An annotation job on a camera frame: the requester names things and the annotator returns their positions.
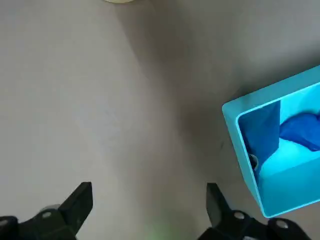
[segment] blue cloth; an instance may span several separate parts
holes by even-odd
[[[280,138],[320,151],[320,116],[301,113],[289,118],[280,126]]]
[[[239,127],[252,159],[257,159],[257,166],[252,168],[259,173],[264,162],[279,148],[280,101],[248,112],[239,118]]]

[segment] screw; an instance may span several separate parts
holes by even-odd
[[[245,236],[242,240],[259,240],[251,236]]]
[[[283,220],[277,220],[275,223],[279,228],[282,229],[287,229],[289,227],[288,224]]]
[[[3,227],[4,225],[6,225],[9,221],[8,220],[2,220],[0,221],[0,227]]]
[[[244,215],[242,212],[240,212],[240,211],[236,211],[236,212],[234,213],[234,217],[237,218],[237,219],[240,219],[240,220],[245,219],[245,215]]]
[[[42,218],[44,218],[44,219],[49,218],[50,216],[51,216],[51,212],[49,212],[49,211],[42,214]]]

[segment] blue plastic bin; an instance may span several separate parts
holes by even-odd
[[[263,215],[272,218],[320,200],[320,151],[279,140],[279,148],[254,176],[239,117],[280,101],[280,123],[299,113],[320,113],[320,66],[223,105],[222,111],[246,185]]]

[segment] metal bolt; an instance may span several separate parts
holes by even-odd
[[[245,236],[242,240],[259,240],[251,236]]]
[[[2,220],[0,221],[0,227],[3,227],[4,225],[6,225],[9,221],[8,220]]]
[[[245,219],[245,215],[244,215],[242,212],[240,212],[240,211],[236,211],[236,212],[234,213],[234,217],[237,218],[237,219],[240,219],[240,220]]]
[[[43,217],[44,219],[49,218],[50,216],[51,216],[51,212],[49,212],[49,211],[47,211],[47,212],[45,212],[44,214],[42,214],[42,217]]]
[[[287,229],[289,227],[288,224],[283,220],[277,220],[275,223],[279,228],[282,229]]]

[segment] round object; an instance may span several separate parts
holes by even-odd
[[[240,220],[245,219],[245,215],[244,215],[242,212],[240,212],[240,211],[236,211],[236,212],[234,213],[234,217],[235,217],[236,219],[240,219]]]
[[[2,220],[0,221],[0,227],[3,227],[4,225],[6,225],[8,223],[8,220]]]
[[[47,211],[47,212],[45,212],[45,213],[42,214],[42,217],[43,217],[44,219],[49,218],[50,216],[51,216],[51,212],[49,212],[49,211]]]
[[[105,0],[105,1],[114,3],[114,4],[125,4],[125,3],[132,2],[133,0]]]
[[[287,229],[289,227],[288,224],[283,220],[277,220],[275,223],[279,228],[282,229]]]

